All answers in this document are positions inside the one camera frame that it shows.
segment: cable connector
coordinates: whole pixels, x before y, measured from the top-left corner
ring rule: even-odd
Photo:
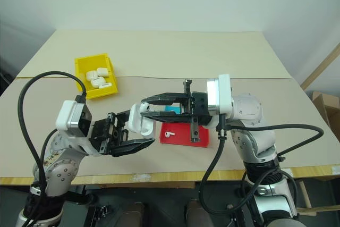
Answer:
[[[76,95],[75,97],[75,101],[77,101],[77,103],[82,103],[85,104],[86,103],[86,95]]]
[[[227,139],[227,132],[225,130],[225,114],[219,114],[219,124],[218,124],[218,139]]]
[[[286,159],[286,157],[278,156],[277,159],[278,159],[279,162],[283,162]]]

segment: wooden table edge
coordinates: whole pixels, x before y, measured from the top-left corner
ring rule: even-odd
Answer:
[[[332,176],[334,178],[340,174],[333,174],[332,167],[339,166],[307,166],[290,167],[294,178],[324,178]],[[77,176],[72,185],[84,184],[129,184],[129,183],[156,183],[156,182],[196,182],[200,181],[205,171],[186,172],[162,172],[143,174],[116,174],[116,175],[87,175]],[[215,170],[211,173],[209,181],[235,181],[241,180],[244,170]],[[0,185],[28,186],[33,182],[33,177],[1,177]]]

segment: black cable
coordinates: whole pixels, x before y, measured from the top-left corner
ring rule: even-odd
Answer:
[[[233,126],[233,125],[227,125],[227,129],[228,130],[234,130],[234,129],[237,129],[237,130],[248,130],[248,131],[262,131],[262,130],[279,130],[279,129],[307,129],[307,130],[315,130],[317,131],[318,133],[309,138],[309,139],[306,139],[304,141],[302,141],[301,143],[298,143],[292,147],[289,147],[285,150],[283,150],[282,152],[278,153],[277,156],[281,156],[281,155],[284,155],[286,153],[289,153],[295,149],[298,149],[299,147],[301,146],[304,146],[308,143],[311,143],[313,142],[314,140],[317,140],[318,138],[322,137],[322,135],[324,135],[324,130],[319,128],[319,127],[316,127],[316,126],[313,126],[313,125],[307,125],[307,124],[280,124],[280,125],[272,125],[272,126],[265,126],[265,127],[241,127],[241,126]]]
[[[49,140],[51,139],[51,137],[53,136],[53,134],[56,133],[57,131],[58,131],[57,129],[54,129],[53,131],[51,131],[48,134],[48,136],[46,137],[44,144],[42,145],[41,153],[40,153],[40,161],[41,161],[42,164],[44,164],[44,157],[45,157],[45,151],[46,151],[47,144],[48,144]]]
[[[36,212],[37,212],[37,210],[39,208],[40,201],[41,201],[41,197],[39,198],[38,202],[34,206],[34,209],[32,210],[32,212],[29,215],[29,217],[26,219],[26,221],[24,222],[24,224],[21,227],[27,227],[27,225],[30,223],[30,221],[32,220],[32,217],[36,214]]]
[[[297,199],[298,199],[298,186],[296,185],[296,182],[294,180],[294,178],[289,175],[287,172],[280,170],[280,172],[285,175],[286,177],[288,177],[288,179],[293,183],[293,190],[294,190],[294,197],[293,197],[293,201],[294,201],[294,205],[295,207],[297,207]]]
[[[213,171],[216,163],[218,162],[222,151],[223,151],[223,147],[224,147],[224,142],[225,139],[220,139],[219,141],[219,147],[217,149],[216,155],[213,159],[213,161],[211,162],[210,166],[208,167],[207,171],[205,172],[202,181],[200,183],[200,187],[199,187],[199,199],[201,202],[202,207],[209,213],[212,215],[226,215],[226,214],[230,214],[236,210],[238,210],[239,208],[241,208],[250,198],[251,196],[254,195],[254,193],[257,190],[257,187],[260,185],[260,183],[263,181],[263,179],[270,174],[273,171],[276,171],[276,169],[271,169],[271,170],[267,170],[266,172],[264,172],[254,183],[253,187],[250,189],[250,191],[247,193],[247,195],[232,209],[225,209],[225,210],[215,210],[215,209],[211,209],[207,206],[207,204],[205,203],[205,199],[204,199],[204,188],[206,185],[206,182],[211,174],[211,172]]]
[[[39,218],[41,217],[42,214],[38,214],[36,216],[36,218],[34,218],[34,220],[29,224],[27,225],[27,227],[33,227],[33,225],[39,220]]]
[[[241,182],[241,195],[244,198],[245,197],[245,177],[247,176],[247,172],[244,171],[242,176],[242,182]]]
[[[82,100],[82,98],[86,97],[86,87],[83,84],[83,82],[79,78],[75,77],[74,75],[71,75],[71,74],[66,73],[66,72],[61,72],[61,71],[49,71],[49,72],[45,72],[45,73],[39,74],[36,77],[33,77],[31,80],[29,80],[25,84],[25,86],[22,88],[22,90],[20,92],[19,99],[18,99],[18,119],[19,119],[19,125],[20,125],[20,128],[21,128],[22,135],[23,135],[23,137],[24,137],[24,139],[26,141],[26,144],[27,144],[28,148],[30,149],[33,158],[36,161],[37,167],[39,168],[40,198],[44,198],[45,195],[46,195],[45,194],[45,189],[46,189],[46,185],[47,185],[47,183],[46,183],[46,176],[45,176],[44,166],[43,166],[43,164],[41,162],[41,159],[39,158],[39,155],[38,155],[38,153],[37,153],[37,151],[36,151],[32,141],[31,141],[30,136],[29,136],[28,131],[27,131],[27,127],[26,127],[25,120],[24,120],[24,117],[23,117],[23,101],[24,101],[24,97],[25,97],[25,94],[26,94],[27,90],[29,89],[29,87],[34,82],[36,82],[37,80],[39,80],[42,77],[45,77],[45,76],[48,76],[48,75],[53,75],[53,74],[64,75],[66,77],[69,77],[69,78],[72,78],[73,80],[75,80],[77,83],[80,84],[80,86],[82,88],[82,96],[80,97],[80,100]],[[41,201],[39,200],[37,206],[32,211],[32,215],[36,214],[36,210],[38,209],[38,205],[40,204],[40,202]],[[29,223],[29,221],[31,220],[30,218],[31,217],[29,217],[27,219],[27,221],[26,221],[27,223]]]

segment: cardboard box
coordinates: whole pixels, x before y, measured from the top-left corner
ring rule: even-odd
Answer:
[[[314,91],[312,101],[322,118],[340,141],[340,98]]]

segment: white wall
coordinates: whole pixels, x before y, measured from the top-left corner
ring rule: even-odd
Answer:
[[[338,43],[340,43],[340,20],[334,24],[330,33],[320,41],[318,47],[295,76],[296,80],[303,82],[304,78],[313,72]],[[323,71],[306,89],[306,92],[311,95],[314,90],[340,97],[340,56]]]
[[[17,73],[62,28],[263,31],[301,81],[338,21],[339,0],[0,0],[0,56]]]

